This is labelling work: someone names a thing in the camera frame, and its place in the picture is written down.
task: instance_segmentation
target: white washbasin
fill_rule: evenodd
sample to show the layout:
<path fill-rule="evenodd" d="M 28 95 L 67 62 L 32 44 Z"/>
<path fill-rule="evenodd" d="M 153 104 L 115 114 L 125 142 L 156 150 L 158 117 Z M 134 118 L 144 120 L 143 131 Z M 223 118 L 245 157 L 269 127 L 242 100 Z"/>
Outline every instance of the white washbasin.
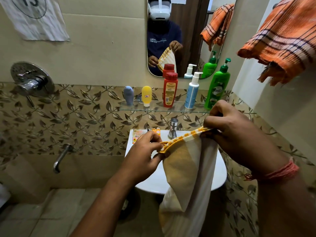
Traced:
<path fill-rule="evenodd" d="M 176 132 L 177 132 L 177 136 L 181 136 L 190 131 L 176 131 Z M 168 133 L 169 133 L 169 130 L 161 130 L 160 136 L 161 136 L 162 141 L 170 140 L 168 138 Z M 128 137 L 125 156 L 129 152 L 130 148 L 133 146 L 132 140 L 133 140 L 133 130 L 130 130 L 130 135 Z M 153 157 L 156 154 L 157 154 L 157 151 L 154 151 L 151 157 Z M 217 158 L 216 158 L 216 163 L 215 163 L 215 171 L 214 171 L 214 177 L 213 177 L 211 190 L 216 190 L 217 188 L 221 187 L 225 183 L 226 177 L 227 177 L 227 171 L 226 171 L 225 163 L 223 161 L 223 158 L 220 152 L 217 151 Z M 160 162 L 156 171 L 148 179 L 137 184 L 136 187 L 143 191 L 164 195 L 167 192 L 170 185 L 167 182 L 167 178 L 165 175 L 165 171 L 163 169 L 162 162 Z"/>

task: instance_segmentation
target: red bottle cap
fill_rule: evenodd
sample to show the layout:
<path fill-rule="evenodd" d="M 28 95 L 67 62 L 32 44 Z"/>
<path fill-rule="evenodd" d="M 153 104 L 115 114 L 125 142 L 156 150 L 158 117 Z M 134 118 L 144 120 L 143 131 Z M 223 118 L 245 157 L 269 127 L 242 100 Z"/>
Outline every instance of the red bottle cap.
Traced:
<path fill-rule="evenodd" d="M 166 71 L 174 71 L 174 64 L 165 64 L 163 69 Z"/>
<path fill-rule="evenodd" d="M 175 73 L 175 72 L 167 72 L 166 79 L 167 80 L 177 80 L 178 79 L 178 74 Z"/>

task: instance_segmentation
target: bottle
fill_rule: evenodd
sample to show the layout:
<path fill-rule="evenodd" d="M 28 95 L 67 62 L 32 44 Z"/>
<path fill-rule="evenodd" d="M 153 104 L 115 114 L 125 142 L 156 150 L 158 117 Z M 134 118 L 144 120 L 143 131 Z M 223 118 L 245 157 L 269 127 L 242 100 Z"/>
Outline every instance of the bottle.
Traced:
<path fill-rule="evenodd" d="M 162 77 L 166 78 L 168 72 L 174 72 L 174 64 L 165 64 L 162 71 Z"/>
<path fill-rule="evenodd" d="M 127 105 L 133 105 L 134 101 L 134 90 L 130 86 L 126 86 L 123 91 L 124 99 L 126 100 Z"/>
<path fill-rule="evenodd" d="M 178 74 L 168 72 L 163 84 L 163 106 L 171 108 L 173 106 L 174 97 L 176 96 L 178 87 Z"/>
<path fill-rule="evenodd" d="M 142 101 L 144 103 L 144 107 L 149 107 L 151 102 L 152 90 L 149 86 L 144 86 L 142 88 Z"/>
<path fill-rule="evenodd" d="M 188 109 L 192 109 L 194 107 L 195 99 L 198 93 L 198 79 L 200 74 L 203 72 L 195 72 L 194 76 L 192 77 L 192 82 L 189 83 L 188 92 L 186 94 L 185 104 L 184 107 Z"/>
<path fill-rule="evenodd" d="M 226 58 L 225 64 L 214 74 L 204 105 L 206 109 L 211 109 L 221 99 L 230 78 L 230 73 L 227 72 L 227 62 L 230 61 L 230 58 Z"/>
<path fill-rule="evenodd" d="M 201 79 L 205 79 L 210 77 L 216 67 L 217 67 L 217 63 L 216 63 L 216 51 L 212 51 L 213 52 L 213 57 L 210 59 L 210 61 L 208 63 L 205 63 L 204 67 L 203 67 L 203 75 L 201 76 Z"/>
<path fill-rule="evenodd" d="M 192 71 L 193 71 L 193 66 L 197 66 L 194 64 L 189 64 L 187 70 L 186 70 L 186 74 L 184 74 L 184 78 L 185 79 L 192 79 L 193 75 L 192 75 Z"/>

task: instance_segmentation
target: red bottle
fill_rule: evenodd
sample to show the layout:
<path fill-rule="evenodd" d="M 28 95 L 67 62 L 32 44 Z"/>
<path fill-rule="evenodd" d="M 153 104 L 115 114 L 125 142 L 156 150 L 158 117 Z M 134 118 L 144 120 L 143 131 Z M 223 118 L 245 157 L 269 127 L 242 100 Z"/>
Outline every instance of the red bottle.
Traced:
<path fill-rule="evenodd" d="M 166 78 L 167 72 L 174 72 L 174 64 L 165 64 L 162 72 L 163 78 Z"/>
<path fill-rule="evenodd" d="M 178 74 L 175 72 L 167 72 L 165 82 L 163 84 L 163 106 L 171 108 L 177 93 Z"/>

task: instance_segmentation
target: person's left hand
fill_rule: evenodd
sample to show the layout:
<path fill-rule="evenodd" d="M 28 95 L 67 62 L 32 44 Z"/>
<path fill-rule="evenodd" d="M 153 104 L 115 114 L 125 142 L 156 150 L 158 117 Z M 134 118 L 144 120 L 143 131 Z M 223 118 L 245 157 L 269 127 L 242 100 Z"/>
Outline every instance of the person's left hand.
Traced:
<path fill-rule="evenodd" d="M 118 171 L 120 177 L 135 186 L 151 176 L 165 157 L 164 154 L 158 153 L 151 158 L 154 150 L 162 149 L 163 144 L 160 142 L 160 136 L 154 131 L 148 131 L 140 136 L 124 158 Z"/>
<path fill-rule="evenodd" d="M 178 51 L 181 51 L 183 49 L 183 45 L 179 43 L 178 41 L 172 41 L 169 44 L 169 49 L 173 51 L 173 53 L 176 53 Z"/>

